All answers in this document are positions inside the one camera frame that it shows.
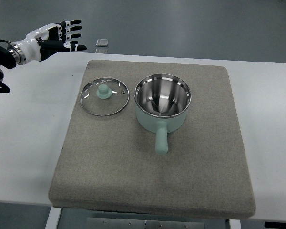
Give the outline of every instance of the gray felt mat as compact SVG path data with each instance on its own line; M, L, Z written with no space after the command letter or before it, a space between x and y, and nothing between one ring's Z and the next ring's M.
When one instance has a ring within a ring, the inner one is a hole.
M169 73L192 92L184 124L154 152L135 117L134 89ZM130 91L120 113L97 117L75 104L49 199L54 207L192 218L244 219L255 201L227 70L220 66L92 60L80 87L113 77Z

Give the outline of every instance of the robotic finger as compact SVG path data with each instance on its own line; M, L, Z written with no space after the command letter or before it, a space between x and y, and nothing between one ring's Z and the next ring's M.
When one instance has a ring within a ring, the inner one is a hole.
M74 51L83 51L87 49L86 46L78 44L77 41L62 42L54 40L45 40L45 41L39 41L38 43L43 50L55 51L55 52L74 52Z

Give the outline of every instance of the gray floor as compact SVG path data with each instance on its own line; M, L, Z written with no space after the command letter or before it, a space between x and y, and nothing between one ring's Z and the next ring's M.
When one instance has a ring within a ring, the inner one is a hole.
M286 63L286 0L0 0L0 39L22 40L72 19L82 19L79 41L87 52L108 39L112 54ZM43 228L47 212L0 204L0 229ZM77 228L67 226L67 214L77 223L91 214L70 212L62 212L59 228ZM263 222L242 226L258 229Z

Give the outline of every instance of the robotic hand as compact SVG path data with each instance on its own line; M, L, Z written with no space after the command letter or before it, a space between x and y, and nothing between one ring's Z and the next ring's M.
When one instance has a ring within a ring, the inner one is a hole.
M81 36L79 33L72 33L82 28L78 26L80 23L81 20L51 23L30 32L22 41L0 40L0 42L8 44L7 49L0 46L0 65L12 69L17 64L27 64L32 60L44 61L57 52L86 50L86 46L78 44L77 41L72 41L73 38ZM0 69L0 92L10 92L2 80L3 71Z

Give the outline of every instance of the mint green pot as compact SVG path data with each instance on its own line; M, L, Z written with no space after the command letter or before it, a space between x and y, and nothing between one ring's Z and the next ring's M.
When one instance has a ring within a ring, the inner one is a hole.
M156 133L155 152L166 154L167 133L182 126L189 110L191 92L187 84L173 75L151 75L138 83L134 99L138 122Z

